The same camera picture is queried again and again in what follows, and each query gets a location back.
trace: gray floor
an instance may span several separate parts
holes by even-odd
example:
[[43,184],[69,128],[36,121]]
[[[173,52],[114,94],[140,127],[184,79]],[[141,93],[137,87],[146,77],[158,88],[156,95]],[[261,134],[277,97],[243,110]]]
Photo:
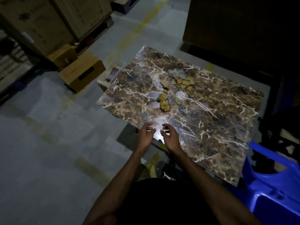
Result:
[[[189,1],[140,0],[127,15],[115,12],[89,50],[108,67],[148,45],[262,91],[262,115],[268,86],[179,50]],[[0,108],[0,224],[82,223],[131,154],[117,141],[126,122],[96,105],[102,94],[94,81],[73,95],[57,72],[47,72]],[[142,162],[159,160],[167,158],[152,146]]]

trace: brown marble surface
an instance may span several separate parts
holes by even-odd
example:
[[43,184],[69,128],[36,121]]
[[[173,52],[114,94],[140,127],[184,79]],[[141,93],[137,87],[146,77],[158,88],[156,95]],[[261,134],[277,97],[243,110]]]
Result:
[[[162,112],[156,98],[161,80],[194,78],[188,98],[175,102],[179,85],[168,92],[170,112]],[[237,185],[253,124],[263,98],[261,92],[144,46],[120,72],[98,105],[140,129],[153,122],[154,138],[162,140],[161,124],[179,133],[182,149],[197,164]]]

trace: forearm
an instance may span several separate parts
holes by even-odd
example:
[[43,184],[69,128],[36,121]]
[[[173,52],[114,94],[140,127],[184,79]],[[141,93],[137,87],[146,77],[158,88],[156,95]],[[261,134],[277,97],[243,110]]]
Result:
[[175,156],[190,175],[221,225],[260,224],[244,204],[194,163],[183,151],[179,151]]
[[113,214],[124,202],[140,165],[143,150],[135,150],[129,160],[95,201],[83,225],[99,217]]

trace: blue plastic chair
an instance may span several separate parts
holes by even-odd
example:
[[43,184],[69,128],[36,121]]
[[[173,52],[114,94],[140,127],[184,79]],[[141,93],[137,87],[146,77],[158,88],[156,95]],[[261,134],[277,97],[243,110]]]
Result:
[[246,157],[242,171],[245,188],[229,188],[229,191],[264,225],[299,225],[300,167],[255,142],[251,142],[249,147],[287,169],[276,174],[256,173]]

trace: left hand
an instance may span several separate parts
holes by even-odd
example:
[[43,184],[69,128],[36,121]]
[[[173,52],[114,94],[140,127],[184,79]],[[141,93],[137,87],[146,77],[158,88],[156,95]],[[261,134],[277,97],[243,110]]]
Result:
[[156,132],[156,129],[150,127],[152,125],[151,122],[145,123],[138,134],[138,141],[137,141],[137,150],[142,150],[146,152],[148,147],[150,146],[153,135]]

